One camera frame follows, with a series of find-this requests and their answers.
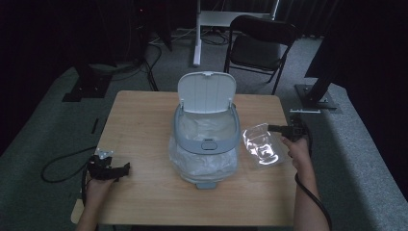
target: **hand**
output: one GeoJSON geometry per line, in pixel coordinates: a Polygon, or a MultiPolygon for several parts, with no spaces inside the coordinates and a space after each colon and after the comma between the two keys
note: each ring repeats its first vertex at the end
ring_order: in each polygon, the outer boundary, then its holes
{"type": "Polygon", "coordinates": [[[298,170],[312,167],[307,141],[302,138],[296,142],[282,137],[282,143],[289,148],[288,155],[293,158],[293,166],[298,170]]]}

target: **chair backrest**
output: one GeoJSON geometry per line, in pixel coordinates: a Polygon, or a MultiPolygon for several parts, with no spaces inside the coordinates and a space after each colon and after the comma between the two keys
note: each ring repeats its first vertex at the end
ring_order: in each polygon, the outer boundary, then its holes
{"type": "Polygon", "coordinates": [[[276,42],[291,46],[301,37],[301,33],[291,24],[259,18],[251,15],[240,15],[230,25],[230,34],[240,31],[257,40],[276,42]]]}

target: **black cable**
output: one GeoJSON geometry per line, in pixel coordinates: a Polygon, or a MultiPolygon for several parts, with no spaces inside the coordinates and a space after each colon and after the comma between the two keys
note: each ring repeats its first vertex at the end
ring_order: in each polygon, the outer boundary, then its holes
{"type": "Polygon", "coordinates": [[[82,204],[84,205],[84,207],[85,204],[87,203],[87,174],[88,174],[88,161],[83,168],[81,179],[81,197],[82,204]]]}
{"type": "Polygon", "coordinates": [[[129,25],[129,38],[128,38],[128,47],[127,47],[127,50],[126,50],[126,53],[125,53],[125,58],[123,59],[124,61],[126,61],[127,60],[127,57],[128,57],[128,55],[129,55],[129,51],[130,51],[130,47],[131,47],[131,45],[132,45],[132,22],[131,22],[131,13],[132,13],[132,11],[134,11],[134,9],[133,9],[133,7],[134,7],[134,4],[133,4],[133,1],[128,1],[127,2],[129,5],[130,5],[130,7],[128,8],[128,10],[129,11],[127,11],[127,19],[128,19],[128,25],[129,25]]]}
{"type": "Polygon", "coordinates": [[[141,69],[139,69],[137,72],[132,73],[132,74],[126,76],[126,77],[121,77],[121,78],[117,78],[117,79],[112,79],[111,81],[112,81],[112,82],[115,82],[115,81],[126,80],[126,79],[132,78],[133,76],[137,75],[139,72],[141,72],[141,69]]]}
{"type": "Polygon", "coordinates": [[[301,120],[301,121],[302,121],[302,126],[305,129],[306,134],[308,136],[309,155],[312,156],[313,136],[312,136],[312,133],[311,133],[309,127],[307,126],[307,124],[303,120],[301,120]]]}
{"type": "Polygon", "coordinates": [[[157,46],[155,44],[148,44],[149,46],[153,46],[155,47],[158,51],[159,51],[159,56],[156,58],[156,60],[153,62],[153,64],[151,65],[151,69],[153,69],[153,67],[155,66],[156,62],[160,59],[160,57],[162,57],[162,48],[160,48],[160,46],[157,46]]]}
{"type": "Polygon", "coordinates": [[[332,221],[329,213],[327,212],[326,208],[324,205],[321,203],[321,201],[314,195],[312,192],[310,192],[299,180],[299,176],[296,174],[294,176],[294,181],[296,181],[297,185],[302,189],[309,197],[319,206],[321,211],[323,212],[324,216],[327,219],[327,223],[329,225],[329,230],[332,230],[332,221]]]}
{"type": "Polygon", "coordinates": [[[80,150],[80,151],[76,151],[76,152],[73,152],[73,153],[69,153],[69,154],[66,154],[66,155],[63,155],[63,156],[61,156],[61,157],[57,157],[57,158],[51,160],[50,162],[48,162],[48,163],[42,168],[42,170],[41,170],[41,175],[40,175],[40,176],[41,176],[41,179],[42,179],[44,182],[47,182],[47,183],[61,183],[61,182],[65,181],[65,180],[68,180],[68,179],[72,178],[72,177],[75,176],[78,172],[80,172],[82,169],[84,169],[84,167],[85,167],[87,164],[82,165],[78,170],[76,170],[76,171],[75,171],[74,173],[72,173],[71,175],[69,175],[69,176],[67,176],[67,177],[65,177],[65,178],[63,178],[63,179],[58,179],[58,180],[49,180],[49,179],[47,179],[47,178],[45,177],[45,171],[47,170],[47,168],[48,168],[49,166],[51,166],[52,164],[54,164],[55,162],[57,162],[57,161],[59,161],[59,160],[61,160],[61,159],[63,159],[63,158],[67,158],[67,157],[71,157],[71,156],[74,156],[74,155],[78,155],[78,154],[81,154],[81,153],[83,153],[83,152],[86,152],[86,151],[95,149],[95,148],[96,148],[96,146],[89,147],[89,148],[86,148],[86,149],[83,149],[83,150],[80,150]]]}
{"type": "Polygon", "coordinates": [[[102,70],[102,69],[92,67],[92,70],[95,73],[100,74],[100,75],[116,75],[116,74],[122,74],[122,73],[130,73],[138,69],[140,69],[140,60],[133,60],[132,63],[129,65],[126,65],[124,67],[118,67],[113,70],[102,70]]]}
{"type": "Polygon", "coordinates": [[[149,65],[149,63],[146,60],[144,60],[144,64],[147,67],[146,74],[147,74],[147,80],[149,82],[150,88],[154,91],[159,91],[156,85],[156,81],[154,80],[154,77],[153,77],[152,67],[149,65]]]}
{"type": "Polygon", "coordinates": [[[209,40],[209,39],[206,39],[206,38],[201,38],[201,40],[204,43],[211,44],[211,45],[226,45],[226,44],[228,44],[228,37],[227,36],[225,36],[225,35],[223,35],[221,33],[216,33],[216,36],[222,38],[222,42],[215,42],[215,41],[212,41],[212,40],[209,40]]]}

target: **open lid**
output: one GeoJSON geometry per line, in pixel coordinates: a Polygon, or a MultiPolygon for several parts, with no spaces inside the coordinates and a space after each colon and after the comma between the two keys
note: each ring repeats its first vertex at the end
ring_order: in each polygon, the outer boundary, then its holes
{"type": "Polygon", "coordinates": [[[194,72],[178,83],[180,105],[184,112],[209,114],[227,111],[234,100],[235,79],[222,72],[194,72]]]}

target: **plastic bag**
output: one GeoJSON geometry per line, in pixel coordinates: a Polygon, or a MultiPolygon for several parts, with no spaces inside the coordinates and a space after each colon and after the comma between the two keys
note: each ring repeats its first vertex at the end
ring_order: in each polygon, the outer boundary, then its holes
{"type": "MultiPolygon", "coordinates": [[[[235,133],[233,115],[229,111],[216,114],[184,113],[180,119],[180,131],[189,140],[221,141],[235,133]]],[[[169,141],[169,157],[181,177],[191,183],[218,182],[235,173],[238,167],[238,147],[214,154],[194,154],[176,143],[172,133],[169,141]]]]}
{"type": "Polygon", "coordinates": [[[242,137],[257,167],[273,166],[285,160],[279,140],[268,131],[266,123],[243,130],[242,137]]]}

